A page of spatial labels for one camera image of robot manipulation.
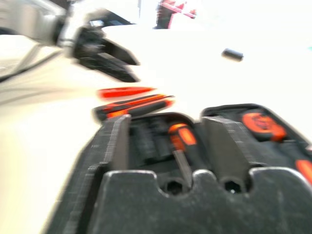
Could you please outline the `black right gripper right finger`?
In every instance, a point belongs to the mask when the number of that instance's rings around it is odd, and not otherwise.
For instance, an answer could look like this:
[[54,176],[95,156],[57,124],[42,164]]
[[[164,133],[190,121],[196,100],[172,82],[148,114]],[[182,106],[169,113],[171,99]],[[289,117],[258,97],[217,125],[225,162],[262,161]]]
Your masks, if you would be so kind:
[[203,117],[202,126],[217,179],[249,181],[253,157],[243,140],[242,124],[223,117]]

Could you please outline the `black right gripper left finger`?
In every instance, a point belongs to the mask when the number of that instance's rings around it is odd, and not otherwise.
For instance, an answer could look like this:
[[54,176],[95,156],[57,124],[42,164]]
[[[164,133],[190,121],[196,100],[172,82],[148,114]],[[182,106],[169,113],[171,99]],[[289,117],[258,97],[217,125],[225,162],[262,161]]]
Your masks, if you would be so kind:
[[86,234],[103,176],[128,167],[131,116],[103,121],[79,154],[44,234]]

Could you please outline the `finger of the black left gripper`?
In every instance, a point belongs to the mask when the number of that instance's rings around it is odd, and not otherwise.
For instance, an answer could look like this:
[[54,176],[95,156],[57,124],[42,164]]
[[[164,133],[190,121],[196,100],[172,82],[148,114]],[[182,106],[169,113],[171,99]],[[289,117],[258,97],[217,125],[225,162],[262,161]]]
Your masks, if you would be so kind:
[[97,54],[97,69],[122,82],[139,82],[140,79],[127,67],[127,63],[109,55]]
[[109,39],[102,39],[102,58],[117,66],[140,65],[130,50]]

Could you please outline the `black tool case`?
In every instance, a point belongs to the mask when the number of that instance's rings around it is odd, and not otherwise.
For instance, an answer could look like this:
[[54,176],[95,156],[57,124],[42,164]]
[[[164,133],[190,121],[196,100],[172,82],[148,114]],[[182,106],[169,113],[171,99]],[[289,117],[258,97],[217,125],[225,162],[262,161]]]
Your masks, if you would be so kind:
[[[242,115],[246,112],[267,114],[285,128],[287,137],[282,141],[258,141],[242,123]],[[168,130],[175,122],[187,124],[196,137],[199,165],[198,167],[191,166],[193,174],[198,170],[209,170],[215,175],[202,126],[203,117],[223,117],[242,124],[243,140],[253,157],[250,170],[256,167],[282,167],[298,171],[295,165],[297,160],[312,162],[312,152],[307,148],[308,143],[284,120],[263,106],[247,103],[206,108],[202,111],[201,120],[198,122],[172,112],[148,113],[132,117],[129,153],[131,169],[155,172],[159,176],[161,187],[171,193],[190,190],[185,184],[173,155],[174,147]],[[224,189],[232,193],[247,192],[252,186],[251,177],[249,181],[219,181],[218,179],[217,181]]]

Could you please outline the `orange utility knife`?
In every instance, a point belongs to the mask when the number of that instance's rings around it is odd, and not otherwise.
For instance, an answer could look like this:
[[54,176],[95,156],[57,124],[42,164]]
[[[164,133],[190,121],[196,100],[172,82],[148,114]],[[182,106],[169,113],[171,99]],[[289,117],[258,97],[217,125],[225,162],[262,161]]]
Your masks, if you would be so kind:
[[100,98],[117,98],[133,96],[141,93],[146,93],[155,90],[153,87],[118,87],[118,88],[106,88],[97,91]]

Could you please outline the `orange black tape measure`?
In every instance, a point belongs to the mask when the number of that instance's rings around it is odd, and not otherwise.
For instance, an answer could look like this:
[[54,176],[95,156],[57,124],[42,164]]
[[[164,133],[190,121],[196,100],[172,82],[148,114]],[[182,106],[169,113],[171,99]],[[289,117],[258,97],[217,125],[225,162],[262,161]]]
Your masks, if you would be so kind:
[[263,112],[246,112],[242,123],[258,141],[282,141],[287,137],[284,127]]

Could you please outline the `orange black screwdriver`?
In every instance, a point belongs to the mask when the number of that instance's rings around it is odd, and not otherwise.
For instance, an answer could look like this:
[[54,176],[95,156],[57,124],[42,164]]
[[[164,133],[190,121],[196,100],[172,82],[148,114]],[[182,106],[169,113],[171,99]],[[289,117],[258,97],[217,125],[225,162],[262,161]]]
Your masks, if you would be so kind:
[[199,165],[196,137],[191,128],[185,123],[174,122],[169,127],[168,132],[174,147],[173,155],[189,189],[193,184],[191,166],[198,167]]

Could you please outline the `open laptop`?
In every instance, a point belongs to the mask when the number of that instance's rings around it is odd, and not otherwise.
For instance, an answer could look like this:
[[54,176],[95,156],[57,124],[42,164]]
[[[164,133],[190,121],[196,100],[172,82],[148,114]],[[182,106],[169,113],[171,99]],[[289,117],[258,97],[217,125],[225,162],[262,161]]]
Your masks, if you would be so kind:
[[156,11],[155,29],[170,29],[176,15],[195,19],[196,3],[193,0],[160,0]]

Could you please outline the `small black box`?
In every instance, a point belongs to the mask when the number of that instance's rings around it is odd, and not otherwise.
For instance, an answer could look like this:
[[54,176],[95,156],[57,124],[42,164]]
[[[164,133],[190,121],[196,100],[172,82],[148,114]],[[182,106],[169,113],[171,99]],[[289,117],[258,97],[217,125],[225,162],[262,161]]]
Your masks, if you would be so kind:
[[232,59],[238,62],[244,59],[243,53],[229,49],[229,48],[224,49],[221,55],[225,58]]

